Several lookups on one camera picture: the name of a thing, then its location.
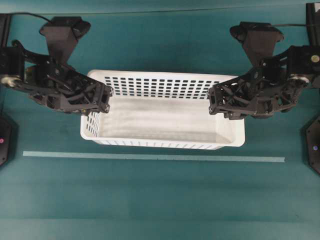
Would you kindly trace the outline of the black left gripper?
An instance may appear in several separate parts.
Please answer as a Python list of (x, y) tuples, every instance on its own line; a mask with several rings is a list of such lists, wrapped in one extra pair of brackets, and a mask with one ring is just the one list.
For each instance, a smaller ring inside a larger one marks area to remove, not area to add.
[(39, 105), (62, 113), (108, 113), (114, 88), (110, 71), (76, 72), (52, 57), (27, 57), (23, 90)]

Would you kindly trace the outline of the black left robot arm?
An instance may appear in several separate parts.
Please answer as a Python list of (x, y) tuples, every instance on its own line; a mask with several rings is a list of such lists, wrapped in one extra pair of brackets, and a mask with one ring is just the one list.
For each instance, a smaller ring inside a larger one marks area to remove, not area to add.
[(39, 33), (45, 37), (48, 54), (25, 49), (18, 40), (8, 46), (13, 14), (0, 15), (0, 84), (28, 94), (51, 110), (88, 116), (110, 110), (112, 87), (77, 72), (68, 64), (79, 39), (91, 28), (80, 16), (55, 16)]

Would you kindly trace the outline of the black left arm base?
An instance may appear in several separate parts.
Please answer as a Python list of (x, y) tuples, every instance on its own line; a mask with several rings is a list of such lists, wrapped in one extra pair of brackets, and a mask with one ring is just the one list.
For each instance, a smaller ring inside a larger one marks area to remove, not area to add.
[(0, 116), (0, 168), (11, 162), (17, 152), (19, 126), (7, 114)]

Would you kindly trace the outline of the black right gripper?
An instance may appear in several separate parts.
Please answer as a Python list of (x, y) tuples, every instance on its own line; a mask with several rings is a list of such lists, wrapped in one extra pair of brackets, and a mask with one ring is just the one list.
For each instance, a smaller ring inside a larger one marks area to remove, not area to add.
[[(264, 59), (240, 76), (211, 76), (208, 111), (210, 115), (223, 114), (225, 119), (267, 119), (276, 112), (290, 111), (300, 96), (300, 79), (290, 75), (287, 57)], [(225, 104), (225, 100), (239, 100), (240, 107)]]

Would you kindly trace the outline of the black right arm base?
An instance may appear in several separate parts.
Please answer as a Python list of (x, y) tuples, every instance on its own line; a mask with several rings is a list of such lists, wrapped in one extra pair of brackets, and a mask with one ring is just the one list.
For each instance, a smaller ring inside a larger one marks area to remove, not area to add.
[(314, 116), (300, 129), (302, 162), (320, 176), (320, 116)]

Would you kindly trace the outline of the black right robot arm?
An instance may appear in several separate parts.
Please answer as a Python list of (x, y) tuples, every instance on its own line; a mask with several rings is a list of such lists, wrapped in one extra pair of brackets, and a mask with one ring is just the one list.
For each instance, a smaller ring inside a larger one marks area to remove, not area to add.
[(240, 22), (232, 26), (231, 36), (242, 46), (252, 64), (244, 75), (208, 90), (211, 115), (223, 114), (229, 120), (270, 118), (295, 107), (309, 85), (320, 87), (320, 4), (306, 4), (309, 44), (290, 46), (274, 55), (276, 43), (284, 40), (277, 24)]

